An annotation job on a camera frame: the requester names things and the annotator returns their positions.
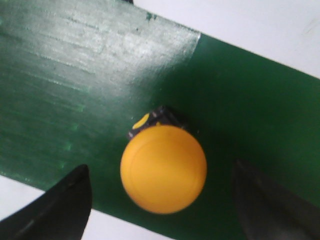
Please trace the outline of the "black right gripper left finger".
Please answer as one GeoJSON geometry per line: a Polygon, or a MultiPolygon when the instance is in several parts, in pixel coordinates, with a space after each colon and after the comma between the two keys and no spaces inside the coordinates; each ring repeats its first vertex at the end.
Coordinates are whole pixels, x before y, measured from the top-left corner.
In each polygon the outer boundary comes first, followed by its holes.
{"type": "Polygon", "coordinates": [[[89,168],[82,164],[36,200],[0,222],[2,240],[80,240],[92,209],[89,168]]]}

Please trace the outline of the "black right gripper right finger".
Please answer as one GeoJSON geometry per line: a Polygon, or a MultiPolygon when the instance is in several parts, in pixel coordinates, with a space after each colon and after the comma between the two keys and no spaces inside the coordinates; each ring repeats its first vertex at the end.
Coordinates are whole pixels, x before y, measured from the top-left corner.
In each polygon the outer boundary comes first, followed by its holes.
{"type": "Polygon", "coordinates": [[[232,166],[232,192],[248,240],[318,240],[320,209],[245,160],[232,166]]]}

